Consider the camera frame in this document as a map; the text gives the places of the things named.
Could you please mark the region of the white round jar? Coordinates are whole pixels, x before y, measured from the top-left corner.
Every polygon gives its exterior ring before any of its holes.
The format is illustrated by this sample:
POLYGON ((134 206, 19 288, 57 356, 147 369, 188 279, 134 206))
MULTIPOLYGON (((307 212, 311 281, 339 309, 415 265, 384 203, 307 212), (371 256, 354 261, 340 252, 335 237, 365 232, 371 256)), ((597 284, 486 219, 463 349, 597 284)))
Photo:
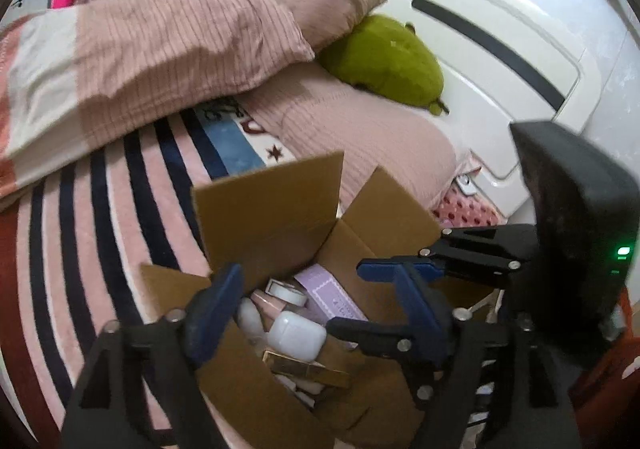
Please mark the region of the white round jar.
POLYGON ((308 299, 307 295, 293 284, 276 279, 269 280, 265 293, 295 307, 304 307, 308 299))

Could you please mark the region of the green plush toy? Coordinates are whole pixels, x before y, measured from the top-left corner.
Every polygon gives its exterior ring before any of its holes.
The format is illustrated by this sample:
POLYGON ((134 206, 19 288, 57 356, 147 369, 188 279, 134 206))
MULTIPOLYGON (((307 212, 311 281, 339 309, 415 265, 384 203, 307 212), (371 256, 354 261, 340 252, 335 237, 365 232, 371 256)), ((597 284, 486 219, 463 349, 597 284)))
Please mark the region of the green plush toy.
POLYGON ((435 116, 449 112, 442 102, 444 74, 434 53, 412 25, 389 16, 366 16, 349 35, 324 48, 318 62, 352 87, 435 116))

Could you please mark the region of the white earbud case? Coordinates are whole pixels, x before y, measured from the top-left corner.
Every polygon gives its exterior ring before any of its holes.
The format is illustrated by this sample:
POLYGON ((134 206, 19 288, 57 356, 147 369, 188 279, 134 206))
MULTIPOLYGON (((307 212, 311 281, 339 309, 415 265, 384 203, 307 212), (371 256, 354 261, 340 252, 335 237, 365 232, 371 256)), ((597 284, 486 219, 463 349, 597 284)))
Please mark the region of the white earbud case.
POLYGON ((278 353, 313 362, 326 343, 326 328, 292 311, 282 311, 267 333, 267 344, 278 353))

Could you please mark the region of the cream cosmetic tube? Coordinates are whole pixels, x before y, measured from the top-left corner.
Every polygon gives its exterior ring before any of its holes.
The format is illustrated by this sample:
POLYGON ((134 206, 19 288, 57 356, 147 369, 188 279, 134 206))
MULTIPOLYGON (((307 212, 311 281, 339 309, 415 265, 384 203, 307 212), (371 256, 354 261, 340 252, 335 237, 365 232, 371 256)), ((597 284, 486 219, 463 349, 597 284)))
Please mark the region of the cream cosmetic tube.
POLYGON ((313 381, 300 379, 299 377, 288 377, 283 374, 274 374, 274 377, 291 391, 301 391, 307 395, 318 396, 322 393, 324 385, 313 381))

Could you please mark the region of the pink grey patchwork duvet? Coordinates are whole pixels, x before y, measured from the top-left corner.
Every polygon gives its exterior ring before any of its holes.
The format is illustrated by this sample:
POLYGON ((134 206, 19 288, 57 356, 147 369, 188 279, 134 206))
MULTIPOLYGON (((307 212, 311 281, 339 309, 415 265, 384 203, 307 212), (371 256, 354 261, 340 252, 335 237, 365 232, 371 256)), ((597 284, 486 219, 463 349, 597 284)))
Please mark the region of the pink grey patchwork duvet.
POLYGON ((275 0, 96 0, 1 33, 1 203, 161 117, 314 57, 275 0))

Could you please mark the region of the brown cardboard box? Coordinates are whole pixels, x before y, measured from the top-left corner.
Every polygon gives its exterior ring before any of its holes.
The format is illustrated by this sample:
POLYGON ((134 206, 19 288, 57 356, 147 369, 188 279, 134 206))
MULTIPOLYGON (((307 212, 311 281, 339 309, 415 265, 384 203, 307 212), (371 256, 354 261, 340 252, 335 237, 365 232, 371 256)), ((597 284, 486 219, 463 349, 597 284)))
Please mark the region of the brown cardboard box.
MULTIPOLYGON (((414 255, 432 245, 439 224, 384 169, 377 169, 348 209, 338 207, 341 153, 219 179, 193 190, 208 260, 205 271, 144 266, 141 278, 154 315, 186 305, 209 273, 241 265, 246 291, 320 264, 370 320, 400 325, 405 315, 389 283, 356 273, 364 258, 414 255)), ((325 391, 306 408, 258 358, 236 325, 228 325, 198 383, 224 437, 235 448, 405 448, 423 414, 398 363, 330 344, 321 361, 352 376, 349 388, 325 391)))

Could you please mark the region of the white bed headboard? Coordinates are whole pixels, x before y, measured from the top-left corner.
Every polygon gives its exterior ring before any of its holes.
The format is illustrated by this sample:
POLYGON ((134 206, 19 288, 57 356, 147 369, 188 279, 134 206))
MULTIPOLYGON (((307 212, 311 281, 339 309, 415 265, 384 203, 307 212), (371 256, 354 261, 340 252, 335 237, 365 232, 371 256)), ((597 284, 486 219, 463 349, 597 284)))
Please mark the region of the white bed headboard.
POLYGON ((386 0, 378 10, 416 34, 444 74, 444 120, 480 168, 472 185, 503 216, 528 199, 509 127, 554 120, 582 131, 601 97, 596 59, 529 0, 386 0))

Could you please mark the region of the gold rectangular stick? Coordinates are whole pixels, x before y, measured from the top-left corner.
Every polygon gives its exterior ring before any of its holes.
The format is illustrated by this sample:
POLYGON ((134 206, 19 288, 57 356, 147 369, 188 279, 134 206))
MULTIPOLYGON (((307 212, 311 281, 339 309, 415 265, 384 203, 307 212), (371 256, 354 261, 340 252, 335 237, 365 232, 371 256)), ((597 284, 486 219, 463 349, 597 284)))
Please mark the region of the gold rectangular stick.
POLYGON ((350 375, 346 372, 328 369, 323 365, 294 359, 274 351, 264 351, 262 362, 272 373, 286 377, 296 377, 296 379, 337 388, 350 386, 350 375))

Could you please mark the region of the striped fleece blanket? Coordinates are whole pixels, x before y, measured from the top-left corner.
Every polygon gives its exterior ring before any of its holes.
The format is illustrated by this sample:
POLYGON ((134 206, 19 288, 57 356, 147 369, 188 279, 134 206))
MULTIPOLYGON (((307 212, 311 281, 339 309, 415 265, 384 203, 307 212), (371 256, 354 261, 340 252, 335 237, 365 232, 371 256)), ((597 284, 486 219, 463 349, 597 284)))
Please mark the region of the striped fleece blanket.
POLYGON ((1 215, 1 382, 40 448, 102 325, 148 317, 143 265, 203 276, 191 191, 291 153, 237 103, 164 117, 43 178, 1 215))

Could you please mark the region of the white pump bottle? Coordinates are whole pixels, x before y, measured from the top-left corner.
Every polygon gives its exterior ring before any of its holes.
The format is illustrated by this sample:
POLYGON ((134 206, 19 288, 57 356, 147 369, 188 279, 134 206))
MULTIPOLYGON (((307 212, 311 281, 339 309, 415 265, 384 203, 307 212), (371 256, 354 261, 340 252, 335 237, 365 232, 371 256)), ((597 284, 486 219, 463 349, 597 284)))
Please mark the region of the white pump bottle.
POLYGON ((240 300, 238 311, 236 312, 236 324, 252 343, 263 342, 266 338, 262 316, 255 304, 246 297, 240 300))

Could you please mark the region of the lilac flat box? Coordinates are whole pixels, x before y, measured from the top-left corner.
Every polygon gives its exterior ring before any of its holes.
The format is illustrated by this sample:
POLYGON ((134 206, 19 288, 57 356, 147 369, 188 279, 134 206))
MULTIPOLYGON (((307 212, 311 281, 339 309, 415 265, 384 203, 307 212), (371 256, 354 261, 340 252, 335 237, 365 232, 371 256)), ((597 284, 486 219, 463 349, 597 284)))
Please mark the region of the lilac flat box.
POLYGON ((326 325, 333 318, 367 321, 368 318, 341 286, 321 265, 312 265, 294 277, 308 297, 311 316, 326 325))

